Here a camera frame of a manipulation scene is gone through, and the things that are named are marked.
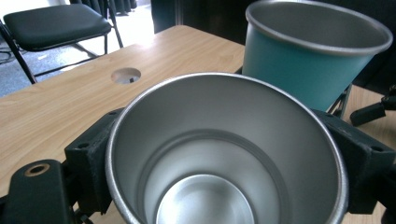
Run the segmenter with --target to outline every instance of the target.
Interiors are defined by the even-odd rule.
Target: cup
[[[392,43],[391,31],[359,12],[305,0],[250,4],[242,74],[326,111],[361,69]]]

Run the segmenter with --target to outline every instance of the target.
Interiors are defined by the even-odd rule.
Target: chair
[[[78,43],[79,41],[104,36],[105,54],[107,54],[107,34],[111,28],[115,29],[120,48],[123,48],[115,13],[112,9],[112,5],[114,5],[112,0],[109,2],[108,0],[71,0],[70,3],[70,5],[14,12],[4,16],[4,23],[0,20],[1,35],[32,84],[37,83],[36,77],[98,57],[84,49]],[[107,12],[112,24],[106,19]],[[90,58],[33,74],[20,53],[20,49],[43,51],[66,45],[73,45],[86,51]]]

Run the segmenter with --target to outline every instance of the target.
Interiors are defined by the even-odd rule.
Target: floor
[[[130,12],[127,16],[117,16],[116,20],[124,47],[147,41],[154,34],[149,0],[138,0],[137,8],[134,11]],[[113,31],[108,35],[108,40],[109,52],[119,49],[118,41]],[[102,37],[80,42],[80,44],[96,54],[104,53],[104,39]],[[88,57],[85,52],[81,52],[73,47],[63,47],[43,52],[23,52],[22,55],[34,73],[75,63]],[[67,67],[61,71],[38,77],[37,80],[39,82],[43,81],[72,68]],[[9,52],[7,44],[4,41],[0,42],[0,97],[30,85],[20,65],[14,60],[12,53]]]

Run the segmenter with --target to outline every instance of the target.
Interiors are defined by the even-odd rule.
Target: table
[[[85,63],[0,99],[0,196],[7,194],[9,179],[32,161],[64,161],[64,148],[106,112],[126,106],[136,95],[169,77],[196,72],[236,71],[243,63],[244,47],[187,26],[175,26],[156,34],[149,43],[135,44]],[[131,84],[115,83],[114,71],[133,67],[141,78]],[[377,95],[353,88],[346,115]],[[380,141],[394,146],[396,132],[389,127],[396,120],[390,114],[365,124]],[[379,223],[378,215],[346,215],[344,223]],[[124,223],[112,204],[104,216],[92,216],[94,223]]]

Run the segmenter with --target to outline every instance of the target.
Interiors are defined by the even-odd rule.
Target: chair seat
[[[4,22],[20,47],[29,51],[73,44],[111,31],[102,15],[83,4],[14,12]]]

